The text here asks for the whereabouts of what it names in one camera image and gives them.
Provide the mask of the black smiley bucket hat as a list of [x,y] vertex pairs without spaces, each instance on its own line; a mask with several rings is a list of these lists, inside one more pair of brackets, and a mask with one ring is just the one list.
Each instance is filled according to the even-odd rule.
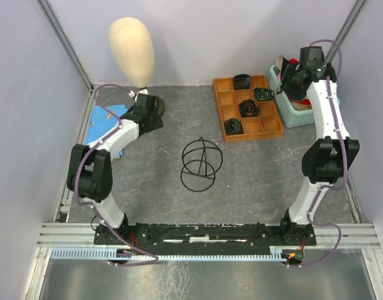
[[279,70],[278,93],[284,92],[287,97],[290,96],[292,99],[299,99],[298,92],[292,83],[293,77],[299,70],[299,63],[297,65],[290,64],[289,59],[280,55],[277,58],[275,65]]

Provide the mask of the beige mannequin head stand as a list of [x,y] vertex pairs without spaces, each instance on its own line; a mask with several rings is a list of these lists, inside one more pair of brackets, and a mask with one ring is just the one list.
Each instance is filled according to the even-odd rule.
[[148,94],[155,70],[153,42],[147,27],[133,17],[116,20],[109,28],[111,52],[116,63],[138,92],[131,92],[134,100],[139,94]]

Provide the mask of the black wire hat stand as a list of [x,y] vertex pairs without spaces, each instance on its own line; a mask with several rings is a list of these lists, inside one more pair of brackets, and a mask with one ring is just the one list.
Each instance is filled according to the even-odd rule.
[[[209,162],[209,154],[219,158],[219,163],[214,166]],[[223,166],[223,151],[213,141],[204,137],[199,137],[189,142],[181,152],[182,168],[180,171],[180,181],[189,191],[194,193],[203,193],[209,190],[215,183],[217,173]],[[185,176],[207,179],[210,184],[201,189],[193,189],[186,184]]]

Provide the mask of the red bucket hat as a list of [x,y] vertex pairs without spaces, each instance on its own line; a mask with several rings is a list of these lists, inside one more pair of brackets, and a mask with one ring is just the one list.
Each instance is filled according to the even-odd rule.
[[[292,59],[289,59],[289,63],[297,65],[299,62],[295,58],[292,58]],[[296,104],[300,104],[304,106],[311,105],[310,100],[307,97],[304,97],[303,99],[292,99],[290,96],[288,96],[288,99],[291,103],[296,103]]]

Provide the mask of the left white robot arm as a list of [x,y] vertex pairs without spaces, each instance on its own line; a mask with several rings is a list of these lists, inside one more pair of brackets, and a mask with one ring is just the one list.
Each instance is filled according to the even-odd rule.
[[94,210],[108,230],[108,237],[117,244],[126,242],[130,229],[126,214],[118,207],[111,193],[113,158],[140,136],[163,127],[163,101],[140,91],[135,103],[122,116],[102,106],[116,124],[107,133],[89,144],[76,144],[71,150],[67,187],[80,206]]

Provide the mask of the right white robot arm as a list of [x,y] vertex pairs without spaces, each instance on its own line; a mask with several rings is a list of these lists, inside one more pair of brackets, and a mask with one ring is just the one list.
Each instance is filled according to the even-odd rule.
[[307,67],[310,79],[307,96],[312,105],[316,141],[302,158],[304,181],[289,209],[289,223],[278,229],[279,239],[293,244],[301,237],[298,225],[314,223],[314,214],[325,193],[345,189],[348,170],[360,144],[346,129],[337,101],[337,77],[330,63]]

